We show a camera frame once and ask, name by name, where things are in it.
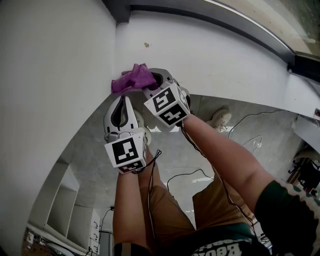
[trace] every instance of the sleeve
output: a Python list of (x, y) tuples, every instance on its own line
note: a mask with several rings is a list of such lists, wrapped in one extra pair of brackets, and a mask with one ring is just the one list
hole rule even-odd
[(282, 253), (320, 255), (320, 202), (284, 181), (272, 181), (261, 193), (255, 216)]
[(114, 256), (151, 256), (148, 249), (134, 243), (118, 243), (114, 246)]

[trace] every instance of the tile floor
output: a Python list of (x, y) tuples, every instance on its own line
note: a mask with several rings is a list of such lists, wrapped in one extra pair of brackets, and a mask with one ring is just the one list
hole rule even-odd
[[(162, 150), (157, 164), (162, 181), (177, 174), (191, 173), (198, 168), (213, 177), (209, 162), (203, 158), (184, 138), (177, 128), (167, 128), (158, 121), (143, 105), (146, 101), (142, 92), (127, 94), (133, 107), (144, 118), (145, 125), (151, 130), (152, 141), (149, 146), (154, 154)], [(118, 171), (113, 169), (104, 144), (103, 118), (110, 104), (117, 95), (110, 95), (83, 124), (61, 154), (59, 161), (71, 165), (72, 171), (80, 183), (76, 204), (96, 208), (101, 217), (114, 205)], [(191, 96), (191, 111), (204, 121), (221, 107), (228, 107), (232, 119), (228, 123), (229, 130), (248, 114), (273, 112), (272, 107), (247, 103), (243, 101), (210, 97)], [(291, 122), (296, 114), (283, 111), (272, 115), (260, 115), (246, 118), (231, 133), (231, 138), (239, 144), (245, 144), (251, 138), (263, 136), (261, 147), (254, 156), (262, 166), (279, 179), (289, 177), (288, 170), (292, 159), (303, 141), (291, 130)], [(253, 151), (260, 142), (257, 138), (245, 147)], [(204, 189), (212, 180), (204, 177), (199, 171), (193, 175), (179, 176), (170, 181), (170, 192), (179, 202), (182, 210), (194, 224), (192, 196)], [(112, 229), (113, 212), (109, 212), (103, 222), (103, 229)]]

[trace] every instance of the white cube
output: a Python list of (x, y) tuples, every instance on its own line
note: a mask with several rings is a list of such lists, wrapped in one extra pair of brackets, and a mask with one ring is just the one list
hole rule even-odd
[(190, 115), (187, 99), (175, 82), (148, 99), (144, 105), (168, 127)]
[(143, 132), (104, 145), (112, 166), (125, 174), (146, 166), (146, 139)]

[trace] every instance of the white shelf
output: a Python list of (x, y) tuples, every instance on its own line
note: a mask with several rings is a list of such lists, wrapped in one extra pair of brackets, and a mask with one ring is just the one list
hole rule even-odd
[(33, 204), (29, 223), (66, 238), (78, 191), (79, 183), (70, 166), (56, 163)]
[(70, 166), (56, 163), (33, 205), (29, 223), (49, 241), (99, 254), (100, 217), (93, 208), (75, 205), (79, 187)]
[(91, 233), (99, 235), (99, 223), (100, 218), (94, 209), (75, 205), (67, 238), (81, 247), (88, 248), (91, 246)]
[(44, 228), (68, 165), (56, 163), (46, 178), (30, 213), (29, 222)]
[(75, 205), (77, 191), (60, 187), (48, 218), (48, 225), (67, 237), (72, 210)]

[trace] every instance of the forearm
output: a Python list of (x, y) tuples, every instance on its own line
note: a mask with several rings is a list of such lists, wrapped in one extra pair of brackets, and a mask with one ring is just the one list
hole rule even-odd
[(274, 179), (244, 147), (224, 137), (194, 115), (184, 121), (184, 129), (197, 147), (254, 212), (264, 188)]
[(138, 175), (119, 174), (116, 184), (114, 215), (114, 243), (131, 243), (147, 248), (144, 212)]

